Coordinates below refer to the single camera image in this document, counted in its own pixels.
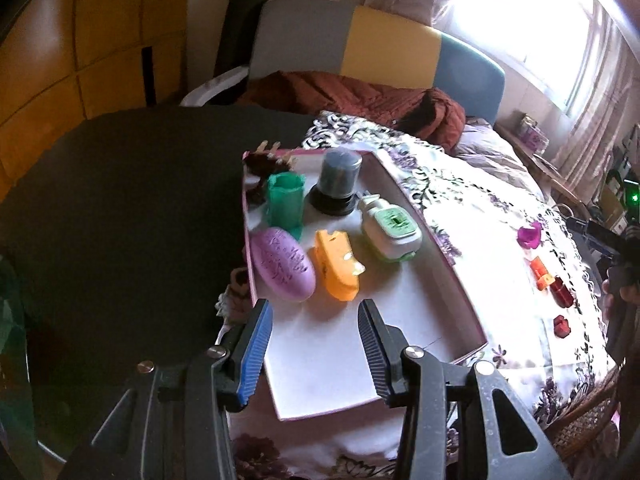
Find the right hand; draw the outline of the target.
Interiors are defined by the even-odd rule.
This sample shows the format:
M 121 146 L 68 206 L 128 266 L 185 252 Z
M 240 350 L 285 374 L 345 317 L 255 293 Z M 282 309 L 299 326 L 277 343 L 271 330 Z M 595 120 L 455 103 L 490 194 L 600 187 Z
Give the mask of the right hand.
M 603 313 L 610 322 L 621 307 L 639 307 L 639 282 L 634 271 L 626 266 L 610 266 L 602 284 L 604 292 Z

